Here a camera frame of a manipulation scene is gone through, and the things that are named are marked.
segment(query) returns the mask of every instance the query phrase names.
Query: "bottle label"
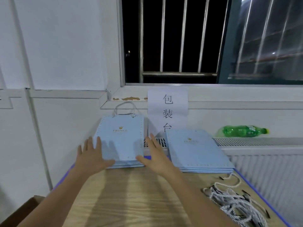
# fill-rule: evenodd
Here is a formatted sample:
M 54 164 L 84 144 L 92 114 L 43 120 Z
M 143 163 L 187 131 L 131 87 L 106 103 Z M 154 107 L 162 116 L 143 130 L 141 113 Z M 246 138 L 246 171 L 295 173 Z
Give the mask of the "bottle label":
M 257 134 L 256 128 L 254 126 L 247 126 L 247 128 L 248 128 L 247 135 L 255 136 Z

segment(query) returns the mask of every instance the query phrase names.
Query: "chinese character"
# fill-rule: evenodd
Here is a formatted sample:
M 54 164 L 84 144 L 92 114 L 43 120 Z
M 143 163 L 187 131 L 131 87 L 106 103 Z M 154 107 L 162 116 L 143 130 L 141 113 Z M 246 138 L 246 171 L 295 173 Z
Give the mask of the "chinese character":
M 168 123 L 166 123 L 166 124 L 164 125 L 164 132 L 166 131 L 166 129 L 171 129 L 171 128 L 172 128 L 172 126 L 169 125 Z
M 172 110 L 164 110 L 163 112 L 163 118 L 165 117 L 166 119 L 169 117 L 169 118 L 172 118 Z
M 165 104 L 173 104 L 172 96 L 165 95 L 163 99 L 165 99 Z

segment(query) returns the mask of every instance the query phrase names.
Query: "wood grain tabletop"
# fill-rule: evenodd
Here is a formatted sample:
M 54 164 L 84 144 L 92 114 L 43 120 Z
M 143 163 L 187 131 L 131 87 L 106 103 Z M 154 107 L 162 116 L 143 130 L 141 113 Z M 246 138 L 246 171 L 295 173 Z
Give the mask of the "wood grain tabletop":
M 198 188 L 222 182 L 227 174 L 184 173 Z M 235 185 L 233 177 L 224 183 Z M 286 226 L 243 181 L 234 191 L 249 193 L 267 209 L 269 226 Z M 192 226 L 170 185 L 146 167 L 107 169 L 91 176 L 78 194 L 63 227 Z

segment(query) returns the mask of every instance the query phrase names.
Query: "cardboard box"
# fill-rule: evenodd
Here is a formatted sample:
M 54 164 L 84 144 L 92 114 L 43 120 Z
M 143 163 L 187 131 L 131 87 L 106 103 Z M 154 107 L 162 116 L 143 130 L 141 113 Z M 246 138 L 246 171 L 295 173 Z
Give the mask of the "cardboard box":
M 25 202 L 19 209 L 17 209 L 12 215 L 4 220 L 0 224 L 0 227 L 17 227 L 21 221 L 23 221 L 28 214 L 30 214 L 44 199 L 42 196 L 33 196 L 27 202 Z

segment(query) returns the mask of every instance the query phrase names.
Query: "blue table edge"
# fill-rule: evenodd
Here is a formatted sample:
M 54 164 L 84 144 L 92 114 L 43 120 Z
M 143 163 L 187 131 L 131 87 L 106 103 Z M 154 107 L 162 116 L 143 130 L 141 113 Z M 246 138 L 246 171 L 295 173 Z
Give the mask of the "blue table edge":
M 147 159 L 151 159 L 151 156 L 144 156 L 144 157 Z M 53 188 L 53 190 L 55 188 L 57 188 L 64 181 L 64 179 L 68 175 L 69 171 L 73 167 L 74 167 L 74 164 L 69 168 L 69 170 L 65 173 L 65 175 L 60 179 L 60 181 L 56 184 L 56 186 Z M 287 227 L 291 227 L 291 225 L 287 223 L 287 221 L 265 200 L 265 198 L 262 197 L 262 195 L 257 191 L 257 189 L 252 184 L 250 184 L 250 182 L 236 168 L 234 168 L 234 171 L 250 186 L 250 188 L 253 189 L 253 191 L 255 191 L 255 193 L 263 200 L 263 202 L 265 202 L 265 204 L 268 205 L 268 207 L 281 219 L 281 221 L 283 221 L 283 223 Z

